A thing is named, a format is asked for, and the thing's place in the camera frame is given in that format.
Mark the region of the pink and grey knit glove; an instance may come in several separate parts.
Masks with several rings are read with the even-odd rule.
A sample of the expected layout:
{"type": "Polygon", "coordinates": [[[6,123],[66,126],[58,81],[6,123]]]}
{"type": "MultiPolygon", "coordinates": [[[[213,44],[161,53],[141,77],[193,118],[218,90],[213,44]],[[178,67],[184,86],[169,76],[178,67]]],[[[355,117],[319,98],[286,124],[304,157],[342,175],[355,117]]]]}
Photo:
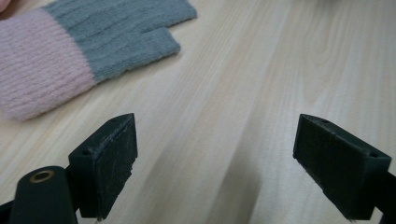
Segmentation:
{"type": "Polygon", "coordinates": [[[55,0],[0,21],[0,112],[26,120],[180,50],[188,0],[55,0]]]}

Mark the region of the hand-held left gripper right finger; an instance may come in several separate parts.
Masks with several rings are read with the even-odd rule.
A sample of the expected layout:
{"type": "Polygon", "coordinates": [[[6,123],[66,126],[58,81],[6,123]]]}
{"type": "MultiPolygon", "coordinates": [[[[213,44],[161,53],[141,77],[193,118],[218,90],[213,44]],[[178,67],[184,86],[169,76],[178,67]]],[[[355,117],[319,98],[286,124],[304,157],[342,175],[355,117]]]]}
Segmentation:
{"type": "Polygon", "coordinates": [[[391,157],[334,123],[302,114],[293,158],[349,220],[368,220],[377,208],[392,219],[391,157]]]}

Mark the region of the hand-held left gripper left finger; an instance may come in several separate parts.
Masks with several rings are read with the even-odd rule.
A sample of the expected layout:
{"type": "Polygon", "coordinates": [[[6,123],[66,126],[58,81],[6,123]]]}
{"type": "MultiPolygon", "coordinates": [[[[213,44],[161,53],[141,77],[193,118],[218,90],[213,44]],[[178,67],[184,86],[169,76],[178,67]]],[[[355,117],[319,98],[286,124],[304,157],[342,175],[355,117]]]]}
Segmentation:
{"type": "Polygon", "coordinates": [[[108,120],[69,154],[82,217],[107,218],[137,155],[134,113],[108,120]]]}

